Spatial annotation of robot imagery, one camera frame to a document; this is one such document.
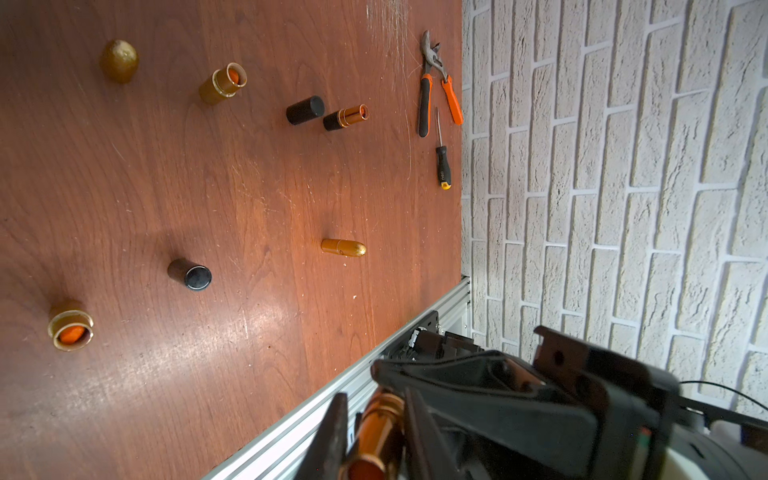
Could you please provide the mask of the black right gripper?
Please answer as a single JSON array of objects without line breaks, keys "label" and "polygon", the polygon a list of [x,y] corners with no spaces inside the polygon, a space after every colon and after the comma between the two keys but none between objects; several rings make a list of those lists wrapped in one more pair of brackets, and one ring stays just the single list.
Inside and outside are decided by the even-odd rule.
[{"label": "black right gripper", "polygon": [[382,387],[421,396],[450,440],[490,470],[570,479],[655,479],[679,405],[669,372],[540,325],[532,362],[497,350],[439,361],[377,360]]}]

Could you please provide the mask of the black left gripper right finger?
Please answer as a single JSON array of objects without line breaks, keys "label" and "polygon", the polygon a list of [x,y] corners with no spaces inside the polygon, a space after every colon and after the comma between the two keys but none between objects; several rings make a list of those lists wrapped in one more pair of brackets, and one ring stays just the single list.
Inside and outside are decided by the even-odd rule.
[{"label": "black left gripper right finger", "polygon": [[460,479],[458,469],[422,395],[405,390],[405,439],[410,479]]}]

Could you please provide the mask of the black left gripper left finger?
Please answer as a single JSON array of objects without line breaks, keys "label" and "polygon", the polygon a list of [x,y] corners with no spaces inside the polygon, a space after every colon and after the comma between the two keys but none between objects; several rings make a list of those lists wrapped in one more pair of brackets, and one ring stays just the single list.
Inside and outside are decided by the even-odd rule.
[{"label": "black left gripper left finger", "polygon": [[348,450],[348,419],[348,395],[337,393],[319,424],[295,480],[339,478],[341,464]]}]

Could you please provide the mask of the gold lipstick piece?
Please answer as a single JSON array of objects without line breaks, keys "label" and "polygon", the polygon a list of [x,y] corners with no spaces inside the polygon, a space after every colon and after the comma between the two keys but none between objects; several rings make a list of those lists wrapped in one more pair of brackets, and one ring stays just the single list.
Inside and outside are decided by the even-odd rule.
[{"label": "gold lipstick piece", "polygon": [[55,348],[71,352],[90,343],[94,325],[93,317],[81,302],[65,299],[51,308],[47,331]]},{"label": "gold lipstick piece", "polygon": [[231,62],[224,68],[215,70],[199,87],[200,99],[208,105],[216,105],[231,99],[245,87],[248,76],[243,67]]},{"label": "gold lipstick piece", "polygon": [[100,57],[100,67],[105,76],[117,83],[126,84],[138,70],[139,55],[129,42],[122,39],[110,41]]}]

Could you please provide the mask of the black gold lipstick base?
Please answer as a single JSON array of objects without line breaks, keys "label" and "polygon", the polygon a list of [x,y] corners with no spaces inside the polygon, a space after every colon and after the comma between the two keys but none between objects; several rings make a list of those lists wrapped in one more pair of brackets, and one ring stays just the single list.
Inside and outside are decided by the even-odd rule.
[{"label": "black gold lipstick base", "polygon": [[323,118],[323,126],[326,131],[341,130],[356,123],[367,121],[369,109],[365,104],[341,109]]}]

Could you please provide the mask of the dark brown lipstick cap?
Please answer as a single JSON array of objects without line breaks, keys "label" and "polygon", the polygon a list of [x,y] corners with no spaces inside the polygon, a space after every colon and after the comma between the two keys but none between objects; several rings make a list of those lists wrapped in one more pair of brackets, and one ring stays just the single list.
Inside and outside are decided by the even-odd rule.
[{"label": "dark brown lipstick cap", "polygon": [[286,118],[291,125],[299,125],[325,115],[325,103],[313,95],[286,108]]}]

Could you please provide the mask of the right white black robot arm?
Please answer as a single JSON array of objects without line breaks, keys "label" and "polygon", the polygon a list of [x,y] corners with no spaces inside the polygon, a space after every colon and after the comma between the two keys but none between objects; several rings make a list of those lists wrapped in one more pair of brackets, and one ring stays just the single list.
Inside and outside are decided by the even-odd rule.
[{"label": "right white black robot arm", "polygon": [[425,448],[464,479],[763,479],[765,422],[684,398],[670,373],[539,326],[532,362],[486,350],[379,360],[373,379],[421,400]]}]

